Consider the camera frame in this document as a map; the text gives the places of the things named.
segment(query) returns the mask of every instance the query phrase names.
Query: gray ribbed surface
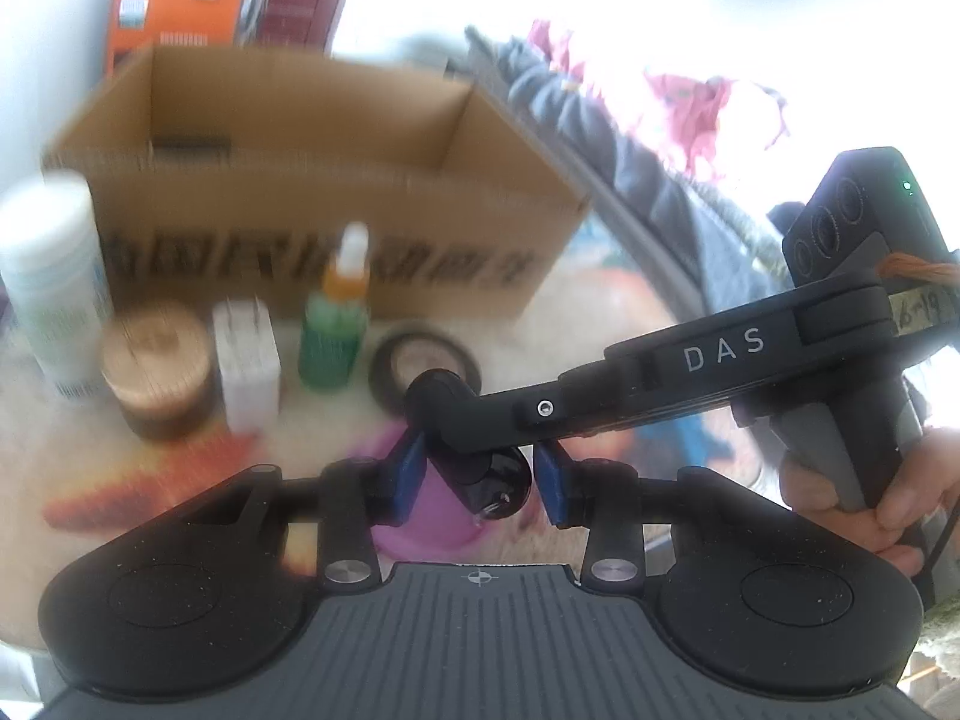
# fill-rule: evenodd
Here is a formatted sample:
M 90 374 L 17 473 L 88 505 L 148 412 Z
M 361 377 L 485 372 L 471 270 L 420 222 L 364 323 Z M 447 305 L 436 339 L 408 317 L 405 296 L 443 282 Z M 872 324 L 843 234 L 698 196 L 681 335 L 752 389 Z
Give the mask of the gray ribbed surface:
M 71 691 L 45 720 L 925 718 L 882 686 L 786 703 L 710 682 L 669 651 L 640 606 L 576 589 L 559 566 L 399 565 L 382 589 L 320 606 L 286 658 L 215 696 L 111 704 Z

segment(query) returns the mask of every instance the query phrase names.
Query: camera lens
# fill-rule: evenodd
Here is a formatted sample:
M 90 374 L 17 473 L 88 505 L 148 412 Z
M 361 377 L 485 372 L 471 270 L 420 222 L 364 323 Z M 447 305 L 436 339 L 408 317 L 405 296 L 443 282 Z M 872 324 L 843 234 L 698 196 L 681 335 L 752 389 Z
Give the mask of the camera lens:
M 851 224 L 856 224 L 863 215 L 863 196 L 860 188 L 848 178 L 837 184 L 837 208 L 840 215 Z
M 801 276 L 809 276 L 813 272 L 813 256 L 810 247 L 804 241 L 793 245 L 793 264 Z
M 824 257 L 832 257 L 840 250 L 840 231 L 837 223 L 826 208 L 813 215 L 813 242 Z

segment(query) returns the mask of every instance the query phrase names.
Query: black cable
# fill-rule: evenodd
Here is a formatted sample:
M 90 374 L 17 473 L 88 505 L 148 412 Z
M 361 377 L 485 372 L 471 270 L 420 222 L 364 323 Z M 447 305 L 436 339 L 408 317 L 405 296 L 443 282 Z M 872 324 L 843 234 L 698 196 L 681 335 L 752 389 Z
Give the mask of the black cable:
M 933 566 L 937 565 L 937 560 L 940 559 L 940 555 L 943 555 L 944 549 L 947 549 L 947 543 L 950 541 L 950 536 L 953 533 L 953 528 L 957 524 L 958 519 L 960 519 L 960 498 L 953 504 L 953 508 L 950 510 L 950 516 L 947 517 L 947 524 L 944 525 L 944 531 L 940 533 L 937 543 L 935 543 L 933 549 L 930 550 L 930 556 L 926 559 L 923 567 L 929 566 L 929 569 L 932 571 Z

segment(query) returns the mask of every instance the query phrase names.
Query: white bottle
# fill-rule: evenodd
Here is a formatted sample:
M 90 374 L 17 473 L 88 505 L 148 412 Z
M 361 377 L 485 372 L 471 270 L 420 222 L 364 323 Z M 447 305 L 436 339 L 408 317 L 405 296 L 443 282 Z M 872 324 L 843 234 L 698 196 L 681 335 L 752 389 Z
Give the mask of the white bottle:
M 47 379 L 70 398 L 97 391 L 100 338 L 113 309 L 81 175 L 35 175 L 0 196 L 0 278 Z

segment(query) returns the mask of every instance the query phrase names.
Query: cardboard box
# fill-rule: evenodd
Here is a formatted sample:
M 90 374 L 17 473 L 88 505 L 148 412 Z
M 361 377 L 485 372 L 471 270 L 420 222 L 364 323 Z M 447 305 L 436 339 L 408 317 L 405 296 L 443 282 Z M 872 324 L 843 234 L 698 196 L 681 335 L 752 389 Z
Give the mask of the cardboard box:
M 480 90 L 267 47 L 154 47 L 61 133 L 93 192 L 113 296 L 301 313 L 352 220 L 381 317 L 508 316 L 587 210 Z
M 152 43 L 244 45 L 256 36 L 267 0 L 113 0 L 107 29 L 107 75 Z

